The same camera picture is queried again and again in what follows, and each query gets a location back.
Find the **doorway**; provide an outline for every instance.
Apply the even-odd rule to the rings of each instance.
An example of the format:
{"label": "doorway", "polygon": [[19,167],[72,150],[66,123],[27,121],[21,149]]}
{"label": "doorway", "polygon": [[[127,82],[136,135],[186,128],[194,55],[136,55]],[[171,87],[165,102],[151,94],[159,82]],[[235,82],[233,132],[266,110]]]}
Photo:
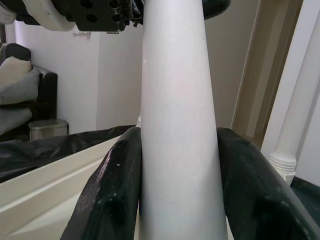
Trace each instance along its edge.
{"label": "doorway", "polygon": [[260,0],[232,129],[261,148],[303,0]]}

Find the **black mechanical part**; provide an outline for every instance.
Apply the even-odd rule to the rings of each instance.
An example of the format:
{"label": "black mechanical part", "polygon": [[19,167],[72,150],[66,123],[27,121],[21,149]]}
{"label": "black mechanical part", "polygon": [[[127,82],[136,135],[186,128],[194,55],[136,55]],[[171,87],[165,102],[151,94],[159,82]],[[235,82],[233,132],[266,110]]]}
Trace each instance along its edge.
{"label": "black mechanical part", "polygon": [[[145,0],[51,0],[58,12],[81,31],[118,33],[130,22],[144,22]],[[22,0],[0,0],[17,14],[16,20],[28,25],[39,23],[28,14]],[[202,0],[204,19],[223,13],[231,0]]]}

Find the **white baluster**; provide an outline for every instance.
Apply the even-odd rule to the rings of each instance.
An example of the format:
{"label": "white baluster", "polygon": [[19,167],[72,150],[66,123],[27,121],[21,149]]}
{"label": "white baluster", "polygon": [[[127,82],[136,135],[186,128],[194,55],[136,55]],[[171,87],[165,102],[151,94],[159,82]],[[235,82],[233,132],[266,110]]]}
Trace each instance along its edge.
{"label": "white baluster", "polygon": [[307,48],[278,142],[269,157],[269,162],[288,184],[291,184],[296,174],[297,150],[320,79],[319,43],[320,15]]}

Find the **white wall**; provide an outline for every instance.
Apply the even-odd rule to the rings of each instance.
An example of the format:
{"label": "white wall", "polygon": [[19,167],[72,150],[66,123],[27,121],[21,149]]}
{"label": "white wall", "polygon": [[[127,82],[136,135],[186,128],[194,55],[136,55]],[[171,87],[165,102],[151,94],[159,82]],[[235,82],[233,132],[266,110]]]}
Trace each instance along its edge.
{"label": "white wall", "polygon": [[135,125],[141,105],[143,27],[99,34],[97,129]]}
{"label": "white wall", "polygon": [[[218,127],[232,123],[258,2],[233,1],[205,23]],[[142,26],[117,35],[92,32],[88,38],[17,22],[15,32],[34,64],[58,74],[57,114],[69,122],[71,133],[136,123]]]}
{"label": "white wall", "polygon": [[205,22],[216,125],[230,128],[259,0],[234,0]]}
{"label": "white wall", "polygon": [[57,117],[70,133],[96,129],[99,33],[73,36],[15,23],[16,42],[31,50],[31,61],[58,74]]}

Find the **black couch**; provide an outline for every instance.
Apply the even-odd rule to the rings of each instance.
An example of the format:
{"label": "black couch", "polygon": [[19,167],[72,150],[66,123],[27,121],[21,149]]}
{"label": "black couch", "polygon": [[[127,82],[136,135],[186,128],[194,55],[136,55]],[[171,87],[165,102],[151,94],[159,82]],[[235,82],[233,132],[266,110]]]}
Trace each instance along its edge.
{"label": "black couch", "polygon": [[[4,44],[0,52],[0,65],[9,57],[30,61],[31,52],[28,48],[16,43]],[[24,124],[0,135],[0,142],[21,139],[29,140],[28,123],[38,120],[55,119],[57,117],[57,87],[58,75],[36,65],[32,65],[40,70],[38,97],[35,102],[26,101],[16,104],[0,105],[0,109],[29,108],[32,118]]]}

